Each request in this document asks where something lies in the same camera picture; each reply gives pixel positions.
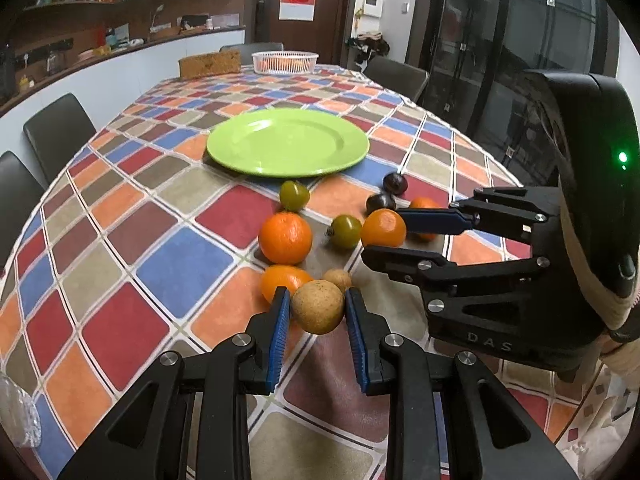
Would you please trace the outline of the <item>orange mandarin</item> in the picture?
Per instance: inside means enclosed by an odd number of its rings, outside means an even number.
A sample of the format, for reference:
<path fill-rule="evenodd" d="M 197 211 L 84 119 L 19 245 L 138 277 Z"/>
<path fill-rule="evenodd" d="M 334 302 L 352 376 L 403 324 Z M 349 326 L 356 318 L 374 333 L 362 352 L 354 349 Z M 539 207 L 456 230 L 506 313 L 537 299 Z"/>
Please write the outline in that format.
<path fill-rule="evenodd" d="M 363 247 L 383 246 L 397 248 L 405 243 L 405 221 L 394 210 L 382 208 L 369 214 L 360 231 Z"/>

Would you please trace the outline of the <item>small orange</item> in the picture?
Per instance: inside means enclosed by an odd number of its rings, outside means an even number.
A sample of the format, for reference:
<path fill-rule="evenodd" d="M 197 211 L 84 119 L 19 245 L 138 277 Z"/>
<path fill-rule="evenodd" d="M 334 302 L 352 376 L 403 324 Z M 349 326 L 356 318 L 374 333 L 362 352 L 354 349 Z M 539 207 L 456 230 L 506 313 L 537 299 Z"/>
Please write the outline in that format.
<path fill-rule="evenodd" d="M 411 209 L 435 209 L 440 208 L 439 203 L 435 202 L 429 197 L 416 197 L 409 205 Z M 416 236 L 419 237 L 424 242 L 431 243 L 433 240 L 436 240 L 437 234 L 434 233 L 416 233 Z"/>

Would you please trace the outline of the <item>small brown round fruit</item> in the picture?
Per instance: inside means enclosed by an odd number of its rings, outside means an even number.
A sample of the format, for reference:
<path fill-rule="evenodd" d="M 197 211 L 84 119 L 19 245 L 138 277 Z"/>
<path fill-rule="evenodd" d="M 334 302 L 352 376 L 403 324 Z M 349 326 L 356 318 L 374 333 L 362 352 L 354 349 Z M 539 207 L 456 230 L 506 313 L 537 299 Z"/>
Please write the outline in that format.
<path fill-rule="evenodd" d="M 323 274 L 323 279 L 334 284 L 341 292 L 352 287 L 352 278 L 344 269 L 330 269 Z"/>

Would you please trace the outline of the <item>large brown round fruit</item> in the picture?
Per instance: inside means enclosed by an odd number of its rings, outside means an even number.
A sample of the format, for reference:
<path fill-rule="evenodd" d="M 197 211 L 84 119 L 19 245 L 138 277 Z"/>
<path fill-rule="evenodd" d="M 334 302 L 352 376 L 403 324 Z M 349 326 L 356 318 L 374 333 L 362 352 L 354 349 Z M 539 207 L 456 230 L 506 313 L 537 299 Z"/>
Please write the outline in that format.
<path fill-rule="evenodd" d="M 344 294 L 329 281 L 313 280 L 296 290 L 291 308 L 294 321 L 305 332 L 325 335 L 341 323 Z"/>

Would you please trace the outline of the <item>orange oval kumquat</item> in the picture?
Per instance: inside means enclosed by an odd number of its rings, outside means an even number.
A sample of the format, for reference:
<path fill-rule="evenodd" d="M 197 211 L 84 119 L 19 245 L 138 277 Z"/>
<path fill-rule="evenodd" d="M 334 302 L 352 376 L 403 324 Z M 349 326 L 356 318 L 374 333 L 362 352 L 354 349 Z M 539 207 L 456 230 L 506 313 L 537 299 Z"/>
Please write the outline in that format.
<path fill-rule="evenodd" d="M 274 264 L 262 274 L 260 292 L 267 302 L 271 302 L 278 287 L 285 287 L 291 295 L 294 295 L 300 286 L 311 282 L 313 279 L 308 272 L 299 269 L 297 266 Z"/>

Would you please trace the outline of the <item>large orange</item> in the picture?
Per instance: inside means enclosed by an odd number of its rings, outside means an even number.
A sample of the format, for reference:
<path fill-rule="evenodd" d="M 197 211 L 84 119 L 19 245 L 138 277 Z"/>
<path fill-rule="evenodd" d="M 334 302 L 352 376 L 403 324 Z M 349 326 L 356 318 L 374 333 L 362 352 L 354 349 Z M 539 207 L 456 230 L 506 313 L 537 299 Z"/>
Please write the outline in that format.
<path fill-rule="evenodd" d="M 262 224 L 258 243 L 270 262 L 294 266 L 303 262 L 311 251 L 311 227 L 294 212 L 278 212 Z"/>

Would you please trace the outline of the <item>green tomato lower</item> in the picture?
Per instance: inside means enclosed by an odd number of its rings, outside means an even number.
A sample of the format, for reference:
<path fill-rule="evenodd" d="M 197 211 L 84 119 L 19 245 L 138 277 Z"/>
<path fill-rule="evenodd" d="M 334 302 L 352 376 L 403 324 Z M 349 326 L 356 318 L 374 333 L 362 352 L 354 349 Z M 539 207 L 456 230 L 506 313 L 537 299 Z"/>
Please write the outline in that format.
<path fill-rule="evenodd" d="M 340 214 L 326 230 L 330 241 L 344 249 L 354 249 L 360 242 L 362 223 L 350 214 Z"/>

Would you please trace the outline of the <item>clear plastic bag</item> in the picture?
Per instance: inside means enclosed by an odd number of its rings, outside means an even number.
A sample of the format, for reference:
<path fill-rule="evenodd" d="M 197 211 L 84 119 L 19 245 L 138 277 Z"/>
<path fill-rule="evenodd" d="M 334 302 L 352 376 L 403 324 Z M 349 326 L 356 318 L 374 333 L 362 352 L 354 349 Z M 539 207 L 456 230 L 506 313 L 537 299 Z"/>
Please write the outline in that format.
<path fill-rule="evenodd" d="M 42 428 L 32 397 L 9 376 L 0 376 L 1 426 L 17 448 L 38 448 Z"/>

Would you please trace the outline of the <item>green tomato upper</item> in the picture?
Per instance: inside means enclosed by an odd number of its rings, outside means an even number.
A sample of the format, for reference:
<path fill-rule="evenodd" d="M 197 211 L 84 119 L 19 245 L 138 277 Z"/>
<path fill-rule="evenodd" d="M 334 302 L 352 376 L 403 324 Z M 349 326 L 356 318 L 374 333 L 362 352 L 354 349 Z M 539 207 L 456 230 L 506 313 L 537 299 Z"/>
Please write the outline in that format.
<path fill-rule="evenodd" d="M 305 185 L 288 180 L 282 183 L 279 192 L 280 204 L 284 210 L 297 212 L 305 208 L 310 193 Z"/>

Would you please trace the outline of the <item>dark chair right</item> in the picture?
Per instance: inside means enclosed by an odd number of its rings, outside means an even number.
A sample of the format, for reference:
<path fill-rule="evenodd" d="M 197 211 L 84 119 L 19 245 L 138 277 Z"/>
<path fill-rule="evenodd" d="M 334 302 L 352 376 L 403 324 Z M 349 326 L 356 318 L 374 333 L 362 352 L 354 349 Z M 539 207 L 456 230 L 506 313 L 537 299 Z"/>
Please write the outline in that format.
<path fill-rule="evenodd" d="M 419 102 L 428 81 L 426 70 L 379 55 L 370 59 L 363 73 L 382 87 L 415 103 Z"/>

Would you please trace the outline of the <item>dark chair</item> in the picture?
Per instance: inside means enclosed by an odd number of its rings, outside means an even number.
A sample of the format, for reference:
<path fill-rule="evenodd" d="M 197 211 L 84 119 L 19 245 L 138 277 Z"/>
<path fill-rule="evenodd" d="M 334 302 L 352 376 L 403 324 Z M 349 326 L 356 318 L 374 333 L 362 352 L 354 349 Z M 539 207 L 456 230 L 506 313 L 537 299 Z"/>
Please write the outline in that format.
<path fill-rule="evenodd" d="M 370 59 L 363 73 L 382 87 L 415 103 L 419 102 L 428 81 L 426 70 L 379 55 Z"/>
<path fill-rule="evenodd" d="M 25 122 L 24 133 L 51 184 L 96 128 L 73 93 L 66 93 Z"/>
<path fill-rule="evenodd" d="M 0 158 L 0 260 L 11 255 L 17 237 L 44 192 L 26 166 L 10 151 Z"/>

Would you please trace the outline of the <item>black glass cabinet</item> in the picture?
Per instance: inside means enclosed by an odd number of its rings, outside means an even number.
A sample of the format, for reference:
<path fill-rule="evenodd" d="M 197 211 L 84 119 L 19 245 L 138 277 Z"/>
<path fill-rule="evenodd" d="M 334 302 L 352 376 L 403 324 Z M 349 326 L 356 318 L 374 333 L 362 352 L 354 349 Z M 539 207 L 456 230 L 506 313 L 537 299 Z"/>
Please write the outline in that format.
<path fill-rule="evenodd" d="M 408 50 L 428 73 L 421 105 L 524 184 L 555 184 L 550 141 L 526 70 L 612 76 L 620 32 L 604 0 L 416 0 Z"/>

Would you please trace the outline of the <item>dark chair far end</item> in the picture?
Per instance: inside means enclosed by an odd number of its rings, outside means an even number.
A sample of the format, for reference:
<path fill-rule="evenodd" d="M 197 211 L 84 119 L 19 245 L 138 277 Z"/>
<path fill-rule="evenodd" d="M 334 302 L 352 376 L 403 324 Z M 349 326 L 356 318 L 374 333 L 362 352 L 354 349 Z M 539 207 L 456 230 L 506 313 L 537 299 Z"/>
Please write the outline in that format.
<path fill-rule="evenodd" d="M 254 53 L 283 51 L 284 47 L 282 42 L 252 42 L 251 44 L 228 44 L 219 49 L 220 52 L 229 50 L 240 52 L 242 65 L 252 65 Z"/>

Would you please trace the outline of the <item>dark chair left far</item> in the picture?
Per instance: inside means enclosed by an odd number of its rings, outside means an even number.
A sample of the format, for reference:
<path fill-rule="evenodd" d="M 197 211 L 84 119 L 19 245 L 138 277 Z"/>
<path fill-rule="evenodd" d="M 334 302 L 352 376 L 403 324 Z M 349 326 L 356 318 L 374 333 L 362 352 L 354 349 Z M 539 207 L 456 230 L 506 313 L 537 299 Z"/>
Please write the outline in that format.
<path fill-rule="evenodd" d="M 73 93 L 66 93 L 25 122 L 24 133 L 51 184 L 96 128 Z"/>

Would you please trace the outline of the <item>white wall intercom panel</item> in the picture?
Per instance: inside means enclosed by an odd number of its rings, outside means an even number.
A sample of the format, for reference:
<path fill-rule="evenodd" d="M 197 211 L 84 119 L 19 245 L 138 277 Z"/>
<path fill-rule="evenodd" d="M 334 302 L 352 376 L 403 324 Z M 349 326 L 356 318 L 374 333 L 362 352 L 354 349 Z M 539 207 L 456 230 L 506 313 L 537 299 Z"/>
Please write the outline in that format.
<path fill-rule="evenodd" d="M 382 13 L 382 1 L 381 0 L 363 0 L 362 13 L 372 18 L 379 18 Z"/>

